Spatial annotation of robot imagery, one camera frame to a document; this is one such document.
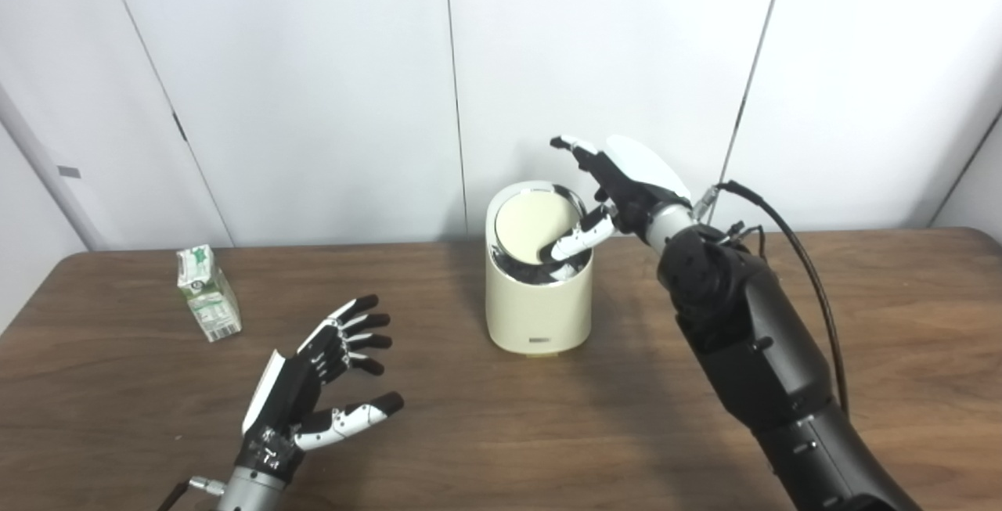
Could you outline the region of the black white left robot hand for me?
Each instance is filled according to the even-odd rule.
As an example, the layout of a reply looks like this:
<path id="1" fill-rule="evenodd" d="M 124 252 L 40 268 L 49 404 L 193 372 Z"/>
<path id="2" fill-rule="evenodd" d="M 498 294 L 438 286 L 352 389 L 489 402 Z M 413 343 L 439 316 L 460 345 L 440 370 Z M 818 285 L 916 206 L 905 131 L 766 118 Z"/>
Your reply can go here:
<path id="1" fill-rule="evenodd" d="M 343 442 L 402 410 L 398 392 L 343 408 L 318 407 L 323 387 L 346 372 L 385 372 L 364 351 L 391 347 L 389 336 L 375 333 L 391 321 L 375 312 L 379 303 L 376 294 L 354 298 L 319 322 L 290 357 L 271 353 L 241 422 L 236 467 L 289 484 L 305 453 Z"/>

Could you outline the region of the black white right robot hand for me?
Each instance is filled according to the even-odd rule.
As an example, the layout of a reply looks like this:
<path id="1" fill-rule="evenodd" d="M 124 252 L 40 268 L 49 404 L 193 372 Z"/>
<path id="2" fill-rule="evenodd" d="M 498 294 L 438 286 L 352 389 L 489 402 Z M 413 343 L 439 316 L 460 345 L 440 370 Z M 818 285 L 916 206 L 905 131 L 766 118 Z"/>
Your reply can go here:
<path id="1" fill-rule="evenodd" d="M 549 141 L 568 151 L 598 185 L 597 208 L 538 251 L 544 264 L 593 250 L 616 233 L 633 234 L 657 256 L 677 233 L 694 225 L 690 190 L 666 162 L 644 144 L 621 135 L 602 145 L 569 135 Z"/>

